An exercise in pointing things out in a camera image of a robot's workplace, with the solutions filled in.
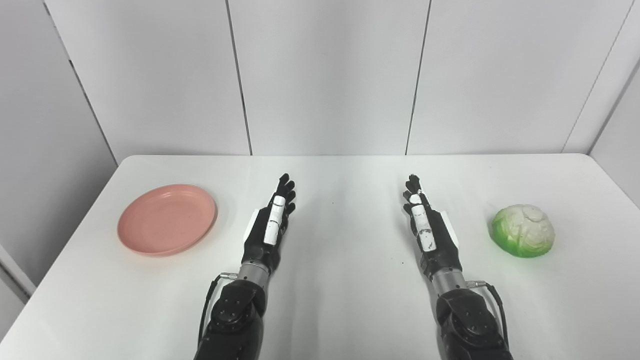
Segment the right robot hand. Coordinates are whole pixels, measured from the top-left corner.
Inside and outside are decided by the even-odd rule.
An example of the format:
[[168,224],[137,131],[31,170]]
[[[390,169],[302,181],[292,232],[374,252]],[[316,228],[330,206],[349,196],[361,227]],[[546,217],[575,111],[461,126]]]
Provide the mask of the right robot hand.
[[410,230],[418,244],[422,273],[432,278],[439,271],[462,271],[458,248],[445,219],[431,207],[420,178],[411,174],[405,185],[403,210],[409,216]]

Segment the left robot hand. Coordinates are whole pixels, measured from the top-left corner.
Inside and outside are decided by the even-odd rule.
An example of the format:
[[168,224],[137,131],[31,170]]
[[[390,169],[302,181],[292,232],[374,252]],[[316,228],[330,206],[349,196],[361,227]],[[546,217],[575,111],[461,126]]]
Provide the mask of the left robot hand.
[[244,242],[242,262],[262,264],[272,274],[281,263],[281,243],[296,209],[295,182],[288,173],[278,180],[278,185],[268,204],[259,209]]

